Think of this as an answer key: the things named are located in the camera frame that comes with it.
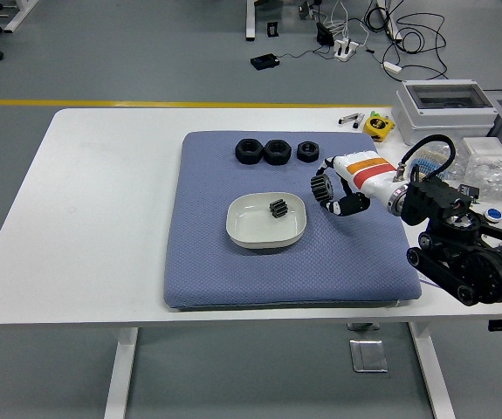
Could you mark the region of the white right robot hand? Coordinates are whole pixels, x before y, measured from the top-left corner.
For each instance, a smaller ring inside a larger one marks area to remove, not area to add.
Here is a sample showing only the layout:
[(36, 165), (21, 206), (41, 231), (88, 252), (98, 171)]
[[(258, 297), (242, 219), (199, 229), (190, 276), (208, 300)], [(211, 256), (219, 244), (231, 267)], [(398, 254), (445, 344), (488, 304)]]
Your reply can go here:
[[(327, 169), (340, 179), (345, 195), (334, 200)], [(375, 151), (362, 151), (326, 158), (310, 181), (311, 191), (321, 207), (336, 216), (351, 216), (367, 210), (378, 200), (393, 216), (399, 216), (408, 189), (401, 171)]]

